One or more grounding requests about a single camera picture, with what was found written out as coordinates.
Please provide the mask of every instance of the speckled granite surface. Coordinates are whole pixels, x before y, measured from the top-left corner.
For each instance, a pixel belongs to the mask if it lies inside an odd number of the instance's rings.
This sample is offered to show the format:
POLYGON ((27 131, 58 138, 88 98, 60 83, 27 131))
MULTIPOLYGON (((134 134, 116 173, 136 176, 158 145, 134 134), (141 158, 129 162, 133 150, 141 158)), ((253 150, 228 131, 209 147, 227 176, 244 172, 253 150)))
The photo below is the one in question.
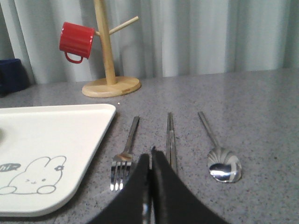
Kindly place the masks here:
POLYGON ((133 153, 165 150, 167 112, 173 112, 179 176, 207 207, 232 224, 297 224, 299 219, 299 69, 142 80, 138 91, 114 98, 82 95, 85 82, 32 86, 0 98, 0 107, 109 103, 117 114, 77 193, 59 210, 35 218, 0 217, 4 224, 85 223, 115 196, 112 157, 141 116, 133 153), (197 112, 243 167, 234 184, 216 182, 206 167, 213 147, 197 112))

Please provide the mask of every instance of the blue container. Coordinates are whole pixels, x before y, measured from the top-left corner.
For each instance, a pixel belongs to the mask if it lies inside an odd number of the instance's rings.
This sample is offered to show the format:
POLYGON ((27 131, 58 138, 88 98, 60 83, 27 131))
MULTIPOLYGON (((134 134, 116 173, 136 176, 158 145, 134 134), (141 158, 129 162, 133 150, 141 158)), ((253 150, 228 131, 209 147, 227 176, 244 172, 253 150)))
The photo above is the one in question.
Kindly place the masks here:
POLYGON ((0 93, 17 92, 30 86, 20 59, 0 60, 0 93))

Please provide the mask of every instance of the spoon handle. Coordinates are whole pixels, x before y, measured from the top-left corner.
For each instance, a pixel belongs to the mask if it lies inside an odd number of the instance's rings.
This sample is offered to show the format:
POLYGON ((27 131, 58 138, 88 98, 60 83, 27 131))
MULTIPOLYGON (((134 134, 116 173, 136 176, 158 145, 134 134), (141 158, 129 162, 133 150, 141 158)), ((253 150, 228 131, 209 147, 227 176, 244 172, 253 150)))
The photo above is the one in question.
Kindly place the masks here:
POLYGON ((200 118, 200 120, 202 121, 202 123, 204 124, 205 128, 206 128, 206 131, 210 137, 210 139, 212 140, 212 142, 214 143, 214 145, 216 147, 219 146, 219 142, 217 141, 214 133, 212 132, 212 129, 210 128, 210 125, 209 125, 209 122, 207 121, 204 113, 202 111, 198 112, 198 116, 200 118))

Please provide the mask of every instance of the mug handle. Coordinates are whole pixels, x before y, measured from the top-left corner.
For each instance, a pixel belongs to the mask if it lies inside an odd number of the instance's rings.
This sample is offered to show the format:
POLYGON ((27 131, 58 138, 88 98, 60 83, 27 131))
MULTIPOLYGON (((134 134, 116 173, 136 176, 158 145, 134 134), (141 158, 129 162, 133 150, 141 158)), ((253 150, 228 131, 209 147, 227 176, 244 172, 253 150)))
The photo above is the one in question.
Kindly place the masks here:
POLYGON ((72 60, 72 59, 69 58, 69 56, 67 55, 67 52, 64 52, 64 55, 65 55, 66 59, 69 62, 72 62, 72 63, 75 63, 75 64, 80 64, 83 61, 83 57, 82 56, 81 56, 81 59, 79 61, 75 61, 75 60, 72 60))

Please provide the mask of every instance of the rabbit drawing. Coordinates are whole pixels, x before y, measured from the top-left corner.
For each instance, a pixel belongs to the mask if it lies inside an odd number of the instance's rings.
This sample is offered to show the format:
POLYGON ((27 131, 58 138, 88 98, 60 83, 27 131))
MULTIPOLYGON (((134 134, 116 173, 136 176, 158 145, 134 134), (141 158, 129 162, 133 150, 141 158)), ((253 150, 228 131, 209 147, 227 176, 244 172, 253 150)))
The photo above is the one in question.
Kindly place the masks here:
POLYGON ((65 156, 41 157, 32 161, 24 172, 12 178, 9 184, 0 189, 6 194, 50 194, 62 177, 65 156))

